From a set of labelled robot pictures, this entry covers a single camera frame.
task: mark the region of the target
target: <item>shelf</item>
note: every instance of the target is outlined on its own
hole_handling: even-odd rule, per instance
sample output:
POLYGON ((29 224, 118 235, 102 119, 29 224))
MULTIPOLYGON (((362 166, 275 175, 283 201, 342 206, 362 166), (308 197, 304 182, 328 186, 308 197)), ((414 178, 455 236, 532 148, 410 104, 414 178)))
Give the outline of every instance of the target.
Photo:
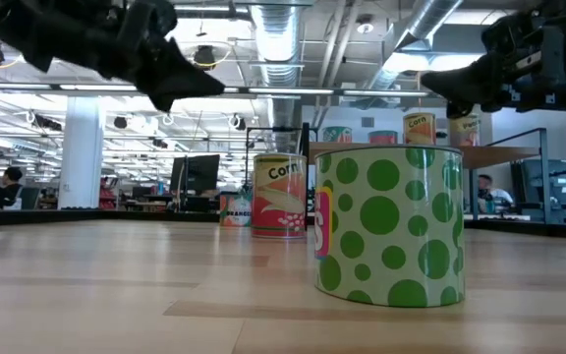
MULTIPOLYGON (((310 143, 310 164, 315 163, 315 156, 319 153, 350 148, 376 147, 381 147, 381 145, 359 143, 310 143)), ((458 147, 458 149, 464 154, 464 168, 467 169, 484 168, 500 163, 539 156, 538 147, 458 147)))

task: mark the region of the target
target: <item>green polka dot can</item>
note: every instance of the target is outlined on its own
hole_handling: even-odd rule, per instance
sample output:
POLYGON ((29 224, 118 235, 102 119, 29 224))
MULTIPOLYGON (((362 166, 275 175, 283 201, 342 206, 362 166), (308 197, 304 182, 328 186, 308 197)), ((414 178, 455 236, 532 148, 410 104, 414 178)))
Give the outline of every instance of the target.
POLYGON ((336 150, 316 157, 316 287, 367 304, 426 308, 465 297, 462 153, 336 150))

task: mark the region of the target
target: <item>person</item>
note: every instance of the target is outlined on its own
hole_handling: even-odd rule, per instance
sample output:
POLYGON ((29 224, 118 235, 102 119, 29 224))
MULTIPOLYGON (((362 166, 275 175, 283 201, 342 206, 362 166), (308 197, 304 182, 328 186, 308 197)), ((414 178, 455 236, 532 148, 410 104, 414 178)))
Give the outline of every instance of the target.
POLYGON ((17 202, 19 192, 23 187, 19 180, 23 176, 23 172, 18 167, 8 167, 4 171, 4 176, 1 179, 4 188, 0 193, 0 208, 11 207, 17 202))
POLYGON ((499 188, 494 188, 492 186, 492 177, 490 177, 489 175, 481 174, 479 184, 480 184, 480 192, 478 194, 479 199, 484 201, 501 200, 504 203, 507 203, 508 205, 513 204, 512 197, 510 197, 510 194, 508 192, 499 188))

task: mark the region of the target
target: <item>pink label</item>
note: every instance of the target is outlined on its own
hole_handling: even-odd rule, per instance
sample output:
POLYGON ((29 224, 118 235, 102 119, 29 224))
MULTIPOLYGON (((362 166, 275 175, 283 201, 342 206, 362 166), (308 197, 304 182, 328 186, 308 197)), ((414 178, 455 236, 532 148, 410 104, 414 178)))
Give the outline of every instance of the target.
POLYGON ((315 194, 315 257, 319 260, 329 254, 331 245, 331 190, 319 188, 315 194))

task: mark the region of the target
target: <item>silver ductwork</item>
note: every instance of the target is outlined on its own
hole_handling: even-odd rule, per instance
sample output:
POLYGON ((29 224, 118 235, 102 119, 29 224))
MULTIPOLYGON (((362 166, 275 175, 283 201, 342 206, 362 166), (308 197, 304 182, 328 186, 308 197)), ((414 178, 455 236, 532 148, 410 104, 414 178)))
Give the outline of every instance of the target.
MULTIPOLYGON (((299 23, 301 8, 298 6, 264 5, 251 6, 255 22, 256 49, 260 60, 273 63, 296 62, 299 56, 299 23)), ((299 68, 293 66, 260 66, 263 85, 289 88, 298 84, 299 68)), ((271 127, 300 128, 302 118, 294 114, 294 100, 272 98, 268 102, 268 121, 271 127)), ((276 150, 292 151, 289 134, 275 135, 276 150)))
MULTIPOLYGON (((417 0, 414 3, 412 15, 409 18, 390 26, 384 40, 384 50, 387 54, 385 61, 388 61, 395 50, 420 40, 429 39, 433 36, 447 18, 462 4, 462 1, 463 0, 417 0)), ((366 85, 366 89, 390 89, 399 74, 401 73, 385 70, 382 67, 366 85)))

